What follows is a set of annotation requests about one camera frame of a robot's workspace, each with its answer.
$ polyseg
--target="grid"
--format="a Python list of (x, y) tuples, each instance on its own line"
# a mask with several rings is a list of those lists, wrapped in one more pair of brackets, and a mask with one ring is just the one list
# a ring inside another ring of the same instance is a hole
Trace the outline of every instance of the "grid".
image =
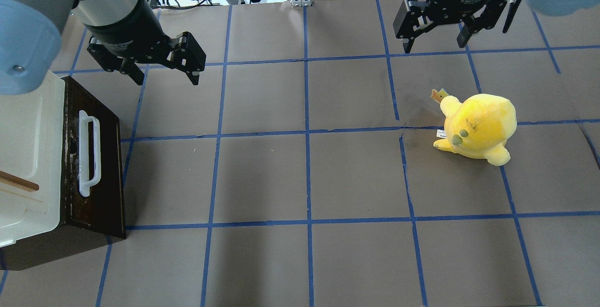
[[(141, 87), (141, 91), (139, 94), (139, 101), (137, 103), (137, 109), (135, 111), (135, 120), (133, 123), (133, 130), (131, 134), (131, 138), (126, 138), (122, 140), (122, 142), (129, 143), (129, 149), (126, 157), (126, 162), (124, 165), (124, 183), (127, 179), (127, 173), (129, 169), (129, 162), (131, 160), (131, 154), (133, 152), (133, 148), (135, 143), (143, 142), (143, 141), (162, 141), (162, 140), (201, 140), (201, 139), (214, 139), (216, 140), (216, 154), (214, 159), (214, 168), (213, 168), (213, 176), (212, 176), (212, 189), (210, 192), (210, 212), (208, 223), (197, 223), (197, 224), (164, 224), (164, 225), (132, 225), (127, 226), (127, 229), (132, 230), (176, 230), (176, 229), (187, 229), (187, 228), (201, 228), (206, 229), (207, 237), (206, 237), (206, 249), (204, 254), (204, 267), (203, 267), (203, 278), (202, 278), (202, 287), (201, 287), (201, 306), (206, 305), (206, 287), (208, 283), (208, 272), (210, 268), (210, 246), (212, 241), (212, 231), (214, 228), (228, 228), (228, 227), (238, 227), (238, 226), (277, 226), (277, 225), (302, 225), (307, 228), (307, 239), (308, 239), (308, 249), (307, 249), (307, 262), (308, 262), (308, 293), (309, 293), (309, 305), (313, 307), (315, 305), (315, 284), (313, 280), (313, 226), (314, 225), (322, 225), (322, 224), (359, 224), (359, 223), (381, 223), (381, 222), (411, 222), (412, 224), (412, 235), (414, 242), (414, 251), (415, 251), (415, 261), (418, 269), (418, 279), (420, 284), (420, 292), (422, 298), (422, 305), (428, 306), (427, 299), (427, 288), (426, 282), (427, 278), (424, 276), (423, 264), (421, 259), (420, 252), (420, 243), (419, 243), (419, 235), (417, 222), (428, 222), (428, 221), (469, 221), (469, 220), (486, 220), (486, 219), (512, 219), (514, 221), (514, 226), (517, 232), (518, 240), (521, 246), (521, 252), (523, 254), (523, 259), (525, 261), (525, 266), (527, 268), (527, 273), (529, 275), (529, 280), (531, 282), (531, 289), (534, 294), (534, 298), (536, 304), (538, 306), (542, 305), (542, 296), (540, 296), (540, 292), (538, 292), (538, 287), (536, 285), (536, 279), (534, 276), (534, 271), (532, 269), (531, 262), (529, 260), (529, 254), (527, 252), (526, 240), (523, 237), (523, 233), (521, 232), (521, 224), (519, 219), (523, 218), (532, 218), (532, 217), (586, 217), (586, 216), (598, 216), (600, 215), (600, 211), (590, 210), (590, 211), (541, 211), (541, 212), (533, 212), (533, 213), (518, 213), (515, 203), (512, 200), (512, 193), (510, 191), (510, 180), (506, 175), (506, 171), (503, 166), (499, 168), (499, 171), (502, 175), (502, 180), (504, 183), (504, 189), (506, 190), (506, 199), (510, 205), (510, 214), (490, 214), (490, 215), (447, 215), (447, 216), (418, 216), (414, 213), (413, 202), (411, 199), (411, 188), (409, 184), (409, 178), (407, 177), (407, 170), (411, 169), (411, 163), (407, 160), (407, 156), (405, 153), (405, 142), (403, 139), (403, 134), (398, 139), (398, 149), (401, 155), (401, 163), (403, 166), (403, 177), (406, 188), (406, 198), (409, 207), (409, 215), (407, 217), (369, 217), (369, 218), (338, 218), (338, 219), (313, 219), (312, 217), (312, 205), (311, 205), (311, 137), (314, 135), (326, 135), (331, 133), (351, 133), (351, 132), (383, 132), (383, 131), (398, 131), (405, 132), (406, 130), (437, 130), (442, 128), (441, 126), (383, 126), (383, 127), (358, 127), (358, 128), (349, 128), (349, 129), (311, 129), (310, 126), (310, 118), (309, 118), (309, 68), (310, 63), (314, 61), (331, 61), (331, 60), (358, 60), (358, 59), (386, 59), (387, 65), (387, 73), (388, 79), (390, 82), (390, 93), (392, 97), (393, 111), (396, 117), (396, 120), (399, 120), (398, 114), (398, 106), (396, 100), (396, 89), (394, 86), (394, 74), (392, 72), (392, 63), (390, 58), (393, 57), (418, 57), (418, 56), (432, 56), (432, 55), (466, 55), (469, 60), (469, 65), (471, 67), (471, 71), (473, 74), (474, 82), (476, 83), (476, 88), (478, 92), (482, 92), (482, 87), (480, 86), (480, 81), (478, 79), (478, 74), (476, 72), (476, 68), (472, 59), (473, 53), (499, 53), (499, 52), (548, 52), (549, 58), (551, 59), (553, 66), (555, 67), (555, 71), (560, 73), (561, 70), (559, 65), (555, 59), (553, 52), (555, 51), (570, 51), (576, 49), (599, 49), (600, 45), (584, 45), (584, 46), (557, 46), (552, 47), (549, 45), (549, 42), (546, 38), (544, 30), (542, 29), (542, 25), (538, 20), (538, 17), (533, 14), (538, 29), (540, 30), (540, 35), (544, 40), (544, 44), (546, 45), (544, 48), (520, 48), (520, 49), (482, 49), (482, 50), (471, 50), (467, 45), (465, 51), (441, 51), (441, 52), (416, 52), (416, 53), (390, 53), (388, 49), (388, 40), (385, 31), (385, 24), (382, 15), (382, 9), (380, 5), (380, 0), (375, 0), (377, 6), (377, 13), (379, 16), (379, 21), (381, 24), (381, 32), (383, 36), (383, 44), (384, 44), (384, 54), (381, 55), (356, 55), (356, 56), (341, 56), (341, 57), (309, 57), (308, 52), (308, 22), (307, 22), (307, 8), (304, 7), (302, 17), (303, 17), (303, 31), (304, 31), (304, 57), (298, 59), (283, 59), (283, 60), (262, 60), (262, 61), (228, 61), (228, 53), (229, 53), (229, 40), (231, 33), (231, 20), (232, 20), (232, 7), (229, 7), (228, 16), (227, 16), (227, 32), (225, 37), (225, 56), (223, 57), (223, 62), (220, 63), (208, 63), (207, 66), (219, 66), (223, 67), (223, 76), (221, 81), (221, 94), (220, 94), (220, 106), (219, 106), (219, 117), (218, 117), (218, 130), (216, 134), (206, 134), (206, 135), (183, 135), (183, 136), (144, 136), (138, 137), (136, 136), (137, 124), (139, 115), (141, 112), (142, 102), (144, 98), (144, 91), (146, 87), (146, 80), (144, 79), (144, 83)], [(75, 66), (77, 65), (77, 60), (79, 55), (81, 54), (81, 50), (84, 44), (84, 40), (86, 39), (86, 30), (84, 30), (81, 41), (79, 43), (79, 48), (77, 49), (77, 53), (75, 55), (75, 59), (73, 61), (73, 65), (69, 71), (56, 71), (56, 74), (79, 74), (79, 73), (95, 73), (95, 72), (103, 72), (101, 69), (82, 69), (76, 70)], [(304, 64), (304, 99), (305, 99), (305, 129), (304, 130), (289, 130), (289, 131), (274, 131), (274, 132), (248, 132), (241, 134), (225, 134), (223, 133), (223, 110), (225, 103), (225, 88), (227, 86), (227, 67), (234, 65), (243, 65), (243, 64), (267, 64), (267, 63), (293, 63), (293, 62), (302, 62)], [(144, 68), (144, 72), (146, 76), (148, 76), (148, 71), (153, 69), (161, 69), (163, 67), (158, 66), (150, 66), (146, 65)], [(520, 121), (518, 122), (519, 126), (546, 126), (546, 125), (568, 125), (568, 124), (576, 124), (582, 125), (583, 123), (600, 123), (600, 119), (574, 119), (574, 120), (556, 120), (556, 121)], [(582, 128), (583, 134), (587, 140), (587, 143), (590, 145), (591, 151), (594, 154), (594, 159), (598, 166), (600, 166), (600, 159), (598, 158), (597, 151), (593, 146), (593, 142), (591, 137), (587, 134), (587, 132)], [(296, 220), (277, 220), (277, 221), (249, 221), (249, 222), (214, 222), (214, 209), (215, 209), (215, 201), (216, 201), (216, 193), (217, 193), (217, 177), (219, 171), (219, 151), (221, 147), (221, 138), (233, 138), (233, 137), (252, 137), (252, 136), (280, 136), (280, 135), (304, 135), (306, 138), (306, 186), (307, 186), (307, 217), (306, 219), (296, 219)], [(107, 252), (105, 254), (105, 263), (103, 266), (103, 271), (101, 274), (101, 280), (98, 288), (98, 295), (96, 306), (101, 305), (102, 296), (103, 296), (103, 288), (105, 285), (105, 278), (109, 268), (109, 264), (111, 261), (111, 251), (112, 245), (110, 238), (107, 238), (109, 243)], [(4, 271), (2, 276), (2, 281), (0, 282), (0, 294), (2, 293), (2, 288), (4, 288), (4, 284), (6, 282), (7, 277), (9, 276), (8, 271)]]

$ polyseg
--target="white handle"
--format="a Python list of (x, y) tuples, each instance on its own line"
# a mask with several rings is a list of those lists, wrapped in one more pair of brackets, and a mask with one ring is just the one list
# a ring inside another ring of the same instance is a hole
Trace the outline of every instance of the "white handle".
[[(94, 125), (94, 178), (90, 178), (90, 133), (88, 123)], [(85, 111), (79, 111), (79, 192), (81, 196), (90, 196), (90, 187), (100, 182), (102, 163), (100, 159), (100, 122)]]

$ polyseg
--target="wooden stick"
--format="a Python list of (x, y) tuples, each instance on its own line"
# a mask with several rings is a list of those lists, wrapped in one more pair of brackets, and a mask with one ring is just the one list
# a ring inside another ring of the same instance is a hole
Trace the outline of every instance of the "wooden stick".
[(29, 192), (39, 190), (39, 185), (37, 185), (36, 183), (32, 183), (31, 181), (22, 179), (20, 177), (2, 171), (0, 171), (0, 183), (18, 187), (21, 190), (26, 190)]

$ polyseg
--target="stuffed animal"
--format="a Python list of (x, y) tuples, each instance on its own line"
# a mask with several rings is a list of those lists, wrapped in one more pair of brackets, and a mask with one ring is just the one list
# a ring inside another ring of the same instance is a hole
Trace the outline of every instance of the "stuffed animal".
[(487, 159), (495, 166), (510, 160), (510, 153), (504, 145), (517, 129), (517, 117), (509, 100), (477, 94), (461, 103), (443, 89), (432, 91), (431, 98), (440, 103), (446, 115), (446, 138), (434, 142), (435, 148), (470, 158)]

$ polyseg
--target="plush toy eye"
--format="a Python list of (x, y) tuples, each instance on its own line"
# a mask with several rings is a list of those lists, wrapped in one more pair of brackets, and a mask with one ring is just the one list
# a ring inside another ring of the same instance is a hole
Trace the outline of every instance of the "plush toy eye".
[(452, 144), (454, 144), (454, 145), (463, 144), (463, 139), (460, 138), (460, 136), (458, 136), (457, 134), (454, 134), (454, 135), (452, 135)]

